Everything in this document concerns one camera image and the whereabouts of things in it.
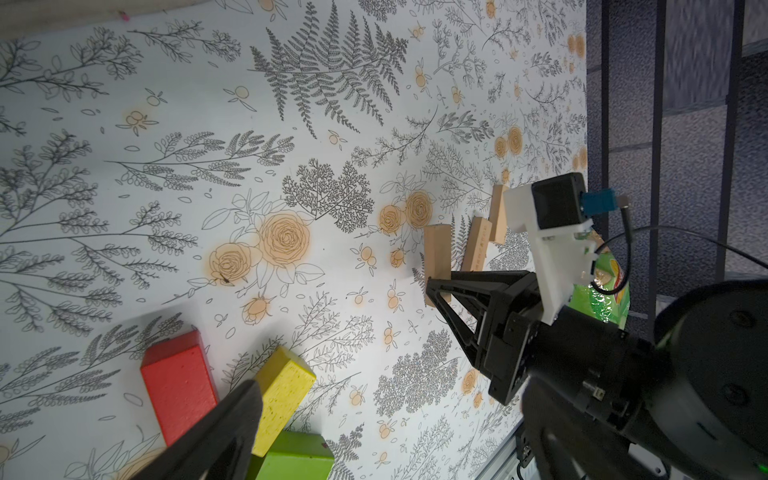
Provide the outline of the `green block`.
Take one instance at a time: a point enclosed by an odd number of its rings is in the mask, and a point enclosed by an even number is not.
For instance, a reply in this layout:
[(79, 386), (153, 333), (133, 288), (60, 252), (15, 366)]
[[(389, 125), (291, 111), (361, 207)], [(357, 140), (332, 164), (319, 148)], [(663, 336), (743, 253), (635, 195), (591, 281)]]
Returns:
[(251, 457), (246, 479), (325, 480), (334, 463), (334, 455), (321, 435), (283, 431), (266, 454)]

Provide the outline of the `red block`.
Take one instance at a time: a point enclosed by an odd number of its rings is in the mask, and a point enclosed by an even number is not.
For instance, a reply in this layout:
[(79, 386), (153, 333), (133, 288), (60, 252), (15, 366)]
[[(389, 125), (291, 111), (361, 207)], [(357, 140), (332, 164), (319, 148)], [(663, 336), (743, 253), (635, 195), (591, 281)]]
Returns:
[(152, 345), (140, 372), (167, 446), (219, 402), (197, 330)]

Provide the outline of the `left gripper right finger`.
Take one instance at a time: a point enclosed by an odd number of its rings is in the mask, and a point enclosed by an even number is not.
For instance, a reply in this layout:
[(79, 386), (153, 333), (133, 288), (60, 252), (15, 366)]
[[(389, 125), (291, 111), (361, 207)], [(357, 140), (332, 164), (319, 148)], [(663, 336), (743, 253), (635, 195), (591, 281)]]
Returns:
[(542, 479), (654, 479), (629, 442), (578, 411), (539, 378), (522, 395), (525, 430)]

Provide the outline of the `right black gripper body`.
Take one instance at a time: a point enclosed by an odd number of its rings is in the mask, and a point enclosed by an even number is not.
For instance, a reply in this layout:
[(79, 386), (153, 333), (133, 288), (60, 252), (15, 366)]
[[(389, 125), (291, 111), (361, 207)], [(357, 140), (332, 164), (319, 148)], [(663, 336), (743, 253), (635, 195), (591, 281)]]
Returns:
[(539, 300), (489, 299), (479, 310), (479, 370), (489, 379), (488, 394), (511, 403), (527, 377), (564, 392), (564, 370), (552, 349), (554, 332), (541, 321)]

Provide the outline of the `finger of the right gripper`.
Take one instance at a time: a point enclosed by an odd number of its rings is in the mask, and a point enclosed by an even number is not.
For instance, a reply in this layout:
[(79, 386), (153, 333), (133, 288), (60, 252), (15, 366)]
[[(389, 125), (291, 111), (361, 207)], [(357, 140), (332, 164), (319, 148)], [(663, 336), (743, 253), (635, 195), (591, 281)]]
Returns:
[(453, 272), (450, 280), (431, 280), (426, 284), (426, 294), (476, 369), (479, 310), (489, 299), (539, 300), (542, 305), (536, 274), (522, 270)]

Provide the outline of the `yellow block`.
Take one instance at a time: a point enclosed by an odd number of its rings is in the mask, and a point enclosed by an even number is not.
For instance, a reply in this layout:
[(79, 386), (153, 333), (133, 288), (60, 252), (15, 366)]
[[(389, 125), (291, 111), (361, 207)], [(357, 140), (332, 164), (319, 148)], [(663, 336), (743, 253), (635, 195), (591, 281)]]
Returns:
[(279, 346), (254, 376), (262, 395), (262, 414), (252, 454), (264, 457), (316, 381), (308, 364)]

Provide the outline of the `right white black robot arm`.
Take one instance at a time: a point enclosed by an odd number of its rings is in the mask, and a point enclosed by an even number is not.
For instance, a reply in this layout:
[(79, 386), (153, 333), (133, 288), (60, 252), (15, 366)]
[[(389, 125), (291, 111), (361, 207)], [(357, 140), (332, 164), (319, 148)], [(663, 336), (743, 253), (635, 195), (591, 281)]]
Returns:
[(522, 398), (544, 479), (648, 479), (638, 445), (694, 479), (767, 475), (767, 284), (676, 299), (654, 342), (573, 308), (544, 318), (532, 272), (457, 272), (426, 293), (489, 393)]

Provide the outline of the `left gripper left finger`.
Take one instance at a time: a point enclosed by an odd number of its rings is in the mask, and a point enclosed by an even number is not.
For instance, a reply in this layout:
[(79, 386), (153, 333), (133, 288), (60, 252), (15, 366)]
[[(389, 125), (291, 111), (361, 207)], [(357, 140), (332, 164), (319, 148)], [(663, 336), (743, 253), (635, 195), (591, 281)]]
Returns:
[(262, 411), (258, 382), (243, 382), (134, 477), (244, 479)]

